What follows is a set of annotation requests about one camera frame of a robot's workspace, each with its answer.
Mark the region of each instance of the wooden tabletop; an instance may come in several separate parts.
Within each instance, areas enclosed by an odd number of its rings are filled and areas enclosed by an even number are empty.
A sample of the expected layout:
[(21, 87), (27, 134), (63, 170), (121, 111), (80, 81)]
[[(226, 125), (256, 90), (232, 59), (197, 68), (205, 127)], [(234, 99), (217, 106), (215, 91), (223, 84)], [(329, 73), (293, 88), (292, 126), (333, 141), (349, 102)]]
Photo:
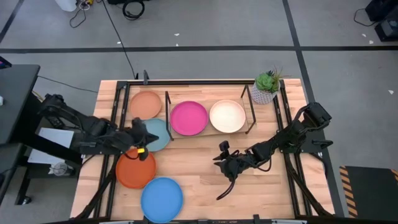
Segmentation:
[[(116, 80), (102, 81), (99, 87), (94, 116), (110, 119), (116, 89)], [(292, 116), (307, 103), (299, 79), (285, 79), (287, 97)], [(244, 85), (167, 85), (167, 86), (132, 86), (129, 97), (143, 90), (152, 90), (160, 95), (163, 103), (165, 91), (170, 95), (172, 103), (185, 100), (223, 100), (241, 96)], [(119, 100), (116, 124), (119, 124), (124, 90)], [(279, 94), (280, 106), (283, 106)], [(249, 124), (252, 122), (248, 100), (245, 102)], [(282, 110), (284, 126), (287, 125)], [(170, 141), (167, 147), (155, 152), (157, 177), (170, 177), (176, 180), (184, 196), (184, 204), (176, 220), (196, 219), (251, 219), (254, 214), (260, 218), (293, 218), (289, 185), (283, 155), (278, 151), (272, 156), (272, 169), (262, 172), (257, 169), (245, 170), (239, 175), (232, 192), (217, 201), (230, 182), (213, 164), (212, 158), (220, 154), (218, 145), (224, 140), (229, 141), (231, 151), (245, 150), (254, 143), (266, 141), (273, 137), (277, 130), (274, 104), (254, 104), (257, 123), (249, 134), (234, 133), (214, 136), (179, 138)], [(165, 119), (165, 108), (158, 118)], [(127, 113), (126, 126), (130, 126), (131, 115)], [(301, 155), (305, 180), (315, 198), (326, 210), (333, 213), (333, 205), (325, 178), (322, 163), (308, 154)], [(78, 215), (98, 189), (103, 156), (95, 156), (87, 162), (80, 172), (73, 202), (71, 217)], [(303, 200), (299, 188), (298, 202), (301, 214), (305, 214)], [(118, 182), (114, 193), (112, 220), (142, 220), (140, 207), (142, 189), (128, 189)], [(101, 215), (105, 214), (108, 193), (105, 192), (101, 207)]]

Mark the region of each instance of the potted plant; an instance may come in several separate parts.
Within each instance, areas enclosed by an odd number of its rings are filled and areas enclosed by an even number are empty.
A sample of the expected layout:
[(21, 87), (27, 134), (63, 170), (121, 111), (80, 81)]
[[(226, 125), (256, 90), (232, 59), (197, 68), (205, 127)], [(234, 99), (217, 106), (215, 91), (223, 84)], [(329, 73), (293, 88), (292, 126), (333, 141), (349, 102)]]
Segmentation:
[(267, 104), (272, 102), (274, 97), (278, 94), (282, 78), (277, 69), (260, 74), (254, 82), (251, 98), (258, 104)]

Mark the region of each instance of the plate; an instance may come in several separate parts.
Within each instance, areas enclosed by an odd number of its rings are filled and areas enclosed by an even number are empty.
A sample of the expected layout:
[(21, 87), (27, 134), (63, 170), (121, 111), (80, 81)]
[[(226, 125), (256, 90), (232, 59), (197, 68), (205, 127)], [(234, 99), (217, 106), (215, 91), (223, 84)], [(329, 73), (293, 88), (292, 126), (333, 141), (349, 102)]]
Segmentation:
[(166, 147), (170, 141), (170, 136), (166, 130), (166, 122), (159, 118), (152, 118), (145, 120), (144, 124), (147, 126), (149, 133), (159, 137), (158, 140), (147, 145), (148, 151), (156, 152)]
[(220, 100), (210, 109), (211, 124), (222, 133), (239, 131), (246, 122), (242, 106), (233, 100)]
[[(137, 149), (130, 149), (126, 152), (129, 157), (137, 157)], [(154, 155), (149, 153), (144, 161), (129, 159), (122, 155), (116, 164), (116, 178), (125, 187), (140, 189), (150, 182), (156, 173), (156, 161)]]
[(141, 91), (135, 94), (129, 104), (129, 110), (133, 118), (154, 118), (161, 109), (162, 100), (153, 91)]
[(183, 195), (176, 181), (159, 177), (149, 182), (141, 195), (141, 209), (145, 217), (154, 223), (168, 223), (182, 208)]
[(194, 101), (177, 104), (170, 114), (170, 122), (179, 134), (193, 136), (204, 130), (209, 121), (207, 110)]

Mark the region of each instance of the light blue plate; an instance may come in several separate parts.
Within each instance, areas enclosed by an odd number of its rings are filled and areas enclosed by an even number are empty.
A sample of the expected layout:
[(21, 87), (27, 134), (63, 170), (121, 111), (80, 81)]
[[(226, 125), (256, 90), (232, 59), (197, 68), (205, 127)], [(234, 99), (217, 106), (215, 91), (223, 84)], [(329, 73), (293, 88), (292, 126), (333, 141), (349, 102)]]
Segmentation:
[(168, 223), (182, 208), (182, 190), (176, 181), (159, 177), (149, 182), (141, 195), (141, 209), (151, 222)]
[(149, 133), (159, 136), (159, 139), (147, 145), (149, 152), (156, 152), (169, 143), (170, 136), (166, 130), (166, 122), (159, 118), (152, 118), (144, 121)]

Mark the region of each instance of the succulent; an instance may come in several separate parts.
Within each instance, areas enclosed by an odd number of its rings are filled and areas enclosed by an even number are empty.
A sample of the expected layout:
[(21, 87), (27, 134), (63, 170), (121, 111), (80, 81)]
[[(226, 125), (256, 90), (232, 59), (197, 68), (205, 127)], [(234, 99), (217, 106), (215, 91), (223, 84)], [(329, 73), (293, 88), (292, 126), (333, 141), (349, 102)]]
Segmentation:
[(268, 91), (270, 93), (275, 93), (278, 91), (279, 80), (282, 77), (277, 69), (269, 70), (268, 72), (261, 73), (256, 78), (256, 86), (258, 90)]

